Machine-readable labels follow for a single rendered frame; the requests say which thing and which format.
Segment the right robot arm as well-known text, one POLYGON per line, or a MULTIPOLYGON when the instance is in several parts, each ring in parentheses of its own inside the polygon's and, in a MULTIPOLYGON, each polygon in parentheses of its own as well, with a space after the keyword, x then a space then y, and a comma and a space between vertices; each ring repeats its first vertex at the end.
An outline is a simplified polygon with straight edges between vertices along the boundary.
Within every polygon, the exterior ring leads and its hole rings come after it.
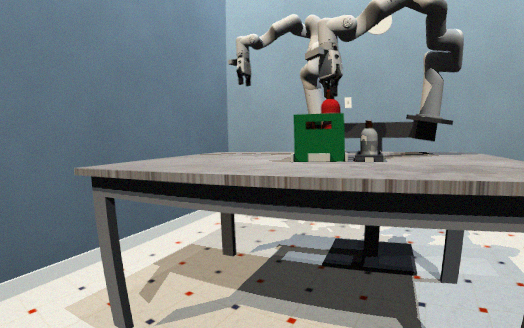
MULTIPOLYGON (((302 24, 300 17, 292 14, 274 24, 269 31, 258 36, 250 34, 247 36, 240 36, 236 38, 237 59, 240 57, 249 57, 249 46, 255 50, 262 49, 278 37, 291 31, 293 35, 309 38, 309 50, 318 46, 318 27, 317 23, 321 20, 315 15, 309 15, 305 20, 305 25, 302 24), (313 45, 312 45, 313 44, 313 45), (311 46, 312 45, 312 46, 311 46)), ((237 66, 237 59, 228 60, 228 64, 237 66)), ((319 83, 318 61, 319 57, 313 60, 307 60, 308 63, 300 71, 300 79, 303 84, 305 98, 309 114, 321 114, 321 105, 324 102, 322 88, 319 83)))

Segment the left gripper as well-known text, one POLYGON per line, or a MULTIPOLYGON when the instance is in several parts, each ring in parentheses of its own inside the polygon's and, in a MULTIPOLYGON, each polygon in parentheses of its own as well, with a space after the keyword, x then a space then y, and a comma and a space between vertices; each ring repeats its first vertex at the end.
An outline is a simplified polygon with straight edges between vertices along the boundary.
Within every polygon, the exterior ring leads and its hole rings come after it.
POLYGON ((340 52, 337 50, 331 50, 331 49, 326 50, 324 52, 324 55, 319 57, 318 73, 319 73, 319 83, 321 83, 324 88, 324 97, 326 98, 327 90, 330 90, 330 96, 337 97, 338 96, 338 92, 337 92, 338 82, 339 82, 339 79, 343 76, 343 67, 342 67, 342 60, 341 60, 340 52), (327 80, 326 78, 329 78, 329 79, 327 80), (330 86, 330 89, 329 89, 329 86, 330 86))

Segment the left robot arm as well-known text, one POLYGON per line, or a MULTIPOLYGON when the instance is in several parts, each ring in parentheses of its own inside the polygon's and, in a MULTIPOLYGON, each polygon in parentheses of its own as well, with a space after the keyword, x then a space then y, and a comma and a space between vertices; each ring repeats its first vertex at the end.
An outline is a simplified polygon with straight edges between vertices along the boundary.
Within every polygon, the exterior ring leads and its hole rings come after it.
POLYGON ((443 119, 440 109, 444 81, 439 72, 459 72, 464 48, 463 32, 446 29, 446 0, 372 0, 357 18, 351 15, 323 18, 317 24, 319 47, 305 53, 305 60, 320 57, 326 50, 338 51, 338 37, 350 42, 404 7, 427 14, 426 44, 430 50, 435 50, 424 55, 420 113, 416 116, 443 119))

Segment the white bottle with brown cap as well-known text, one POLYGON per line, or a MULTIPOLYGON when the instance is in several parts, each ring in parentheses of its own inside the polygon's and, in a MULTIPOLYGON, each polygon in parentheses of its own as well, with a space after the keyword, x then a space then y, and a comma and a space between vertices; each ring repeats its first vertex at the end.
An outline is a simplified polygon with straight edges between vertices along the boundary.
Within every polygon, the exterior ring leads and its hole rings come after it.
POLYGON ((366 120, 360 139, 361 154, 378 154, 378 134, 372 128, 372 120, 366 120))

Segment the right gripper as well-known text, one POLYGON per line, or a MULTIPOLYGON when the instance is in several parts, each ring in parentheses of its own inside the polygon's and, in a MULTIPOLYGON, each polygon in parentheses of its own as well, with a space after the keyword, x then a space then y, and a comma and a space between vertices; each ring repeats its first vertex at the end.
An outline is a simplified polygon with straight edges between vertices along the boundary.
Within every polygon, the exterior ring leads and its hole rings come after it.
POLYGON ((238 84, 239 85, 244 84, 244 80, 243 80, 242 77, 243 77, 243 74, 246 74, 245 75, 246 86, 251 86, 251 76, 248 76, 248 75, 251 75, 251 65, 250 65, 250 60, 249 59, 250 59, 249 57, 240 57, 240 58, 237 59, 237 70, 236 70, 236 72, 237 72, 237 75, 238 75, 238 84), (246 76, 248 76, 248 77, 246 77, 246 76))

